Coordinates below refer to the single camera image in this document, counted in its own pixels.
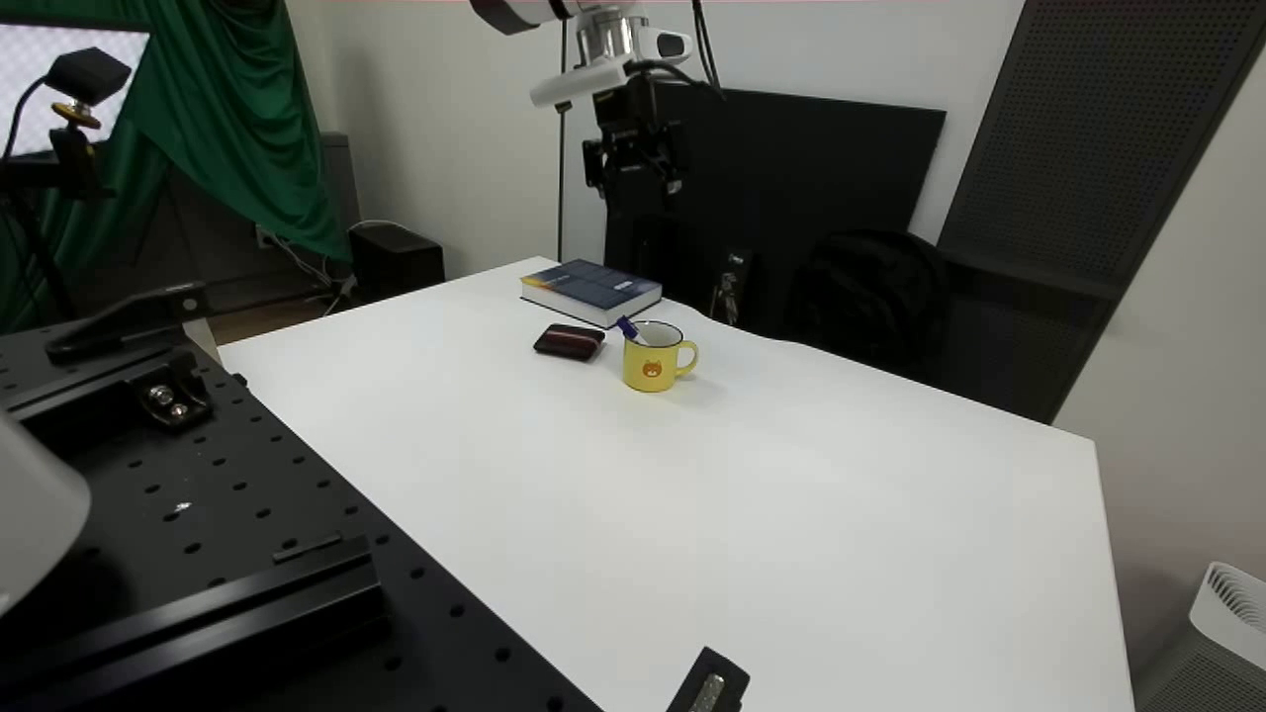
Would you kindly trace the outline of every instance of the black metal table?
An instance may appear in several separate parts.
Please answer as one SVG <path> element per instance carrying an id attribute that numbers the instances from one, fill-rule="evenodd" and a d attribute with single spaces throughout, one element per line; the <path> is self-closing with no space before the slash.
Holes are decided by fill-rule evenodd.
<path id="1" fill-rule="evenodd" d="M 48 326 L 0 334 L 0 407 L 32 402 L 40 388 L 126 361 L 56 367 L 44 355 L 48 334 Z M 0 708 L 14 704 L 3 680 L 44 655 L 56 660 L 56 642 L 93 648 L 111 642 L 111 623 L 114 635 L 120 623 L 126 635 L 130 623 L 156 623 L 161 609 L 211 605 L 206 591 L 246 602 L 246 590 L 279 590 L 280 569 L 297 561 L 309 561 L 309 569 L 323 556 L 355 565 L 355 544 L 363 544 L 379 605 L 376 623 L 360 613 L 360 635 L 346 635 L 347 623 L 335 627 L 335 615 L 330 615 L 330 623 L 279 635 L 280 646 L 275 642 L 267 652 L 188 664 L 169 680 L 135 682 L 126 697 L 101 704 L 596 712 L 505 620 L 279 421 L 240 378 L 206 355 L 194 371 L 215 413 L 184 433 L 138 419 L 135 399 L 111 388 L 28 419 L 93 483 L 94 510 L 70 556 L 0 620 Z"/>

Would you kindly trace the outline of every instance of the yellow mug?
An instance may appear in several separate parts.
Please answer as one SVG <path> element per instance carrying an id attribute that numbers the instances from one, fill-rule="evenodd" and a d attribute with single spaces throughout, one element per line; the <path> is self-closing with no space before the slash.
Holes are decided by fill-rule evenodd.
<path id="1" fill-rule="evenodd" d="M 625 382 L 633 392 L 670 392 L 695 371 L 699 348 L 678 325 L 636 320 L 633 326 L 636 338 L 625 338 Z"/>

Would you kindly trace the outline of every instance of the black panel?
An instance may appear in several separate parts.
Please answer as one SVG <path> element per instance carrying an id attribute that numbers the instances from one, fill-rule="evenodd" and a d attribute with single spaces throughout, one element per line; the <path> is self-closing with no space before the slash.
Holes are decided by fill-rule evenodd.
<path id="1" fill-rule="evenodd" d="M 1261 0 L 1028 0 L 943 247 L 925 378 L 1053 419 L 1261 50 Z"/>
<path id="2" fill-rule="evenodd" d="M 719 258 L 751 251 L 749 326 L 774 326 L 789 316 L 810 247 L 851 230 L 906 232 L 947 125 L 943 110 L 759 90 L 670 90 L 665 118 L 680 125 L 683 192 L 665 232 L 628 242 L 665 242 L 670 268 L 653 278 L 699 309 Z"/>

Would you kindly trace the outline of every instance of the wallet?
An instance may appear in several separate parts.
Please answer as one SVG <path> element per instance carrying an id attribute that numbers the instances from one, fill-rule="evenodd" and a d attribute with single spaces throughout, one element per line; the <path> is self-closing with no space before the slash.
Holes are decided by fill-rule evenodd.
<path id="1" fill-rule="evenodd" d="M 557 361 L 592 361 L 600 352 L 600 338 L 606 333 L 592 333 L 592 326 L 550 325 L 537 334 L 537 352 Z"/>

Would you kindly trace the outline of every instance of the black box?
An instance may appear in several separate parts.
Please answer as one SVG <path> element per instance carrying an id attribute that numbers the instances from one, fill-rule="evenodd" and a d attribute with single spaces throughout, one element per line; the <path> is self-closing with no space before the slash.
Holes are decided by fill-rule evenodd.
<path id="1" fill-rule="evenodd" d="M 443 279 L 443 247 L 399 225 L 351 230 L 355 296 L 385 301 Z"/>

